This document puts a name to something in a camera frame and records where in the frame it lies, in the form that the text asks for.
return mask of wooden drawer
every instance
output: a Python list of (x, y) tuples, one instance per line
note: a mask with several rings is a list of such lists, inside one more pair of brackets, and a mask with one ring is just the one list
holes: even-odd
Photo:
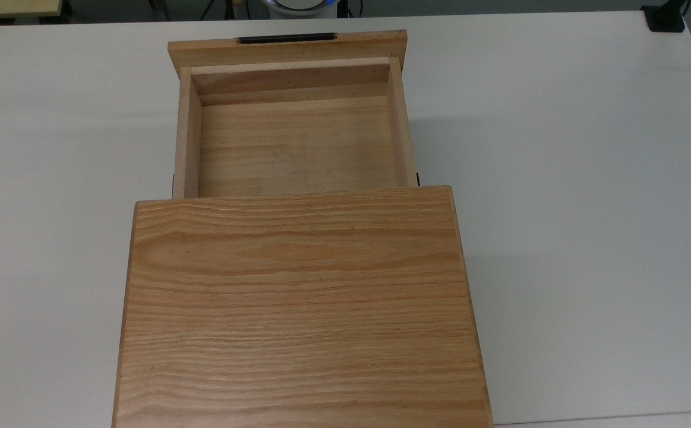
[(169, 43), (174, 199), (417, 186), (406, 32), (325, 37)]

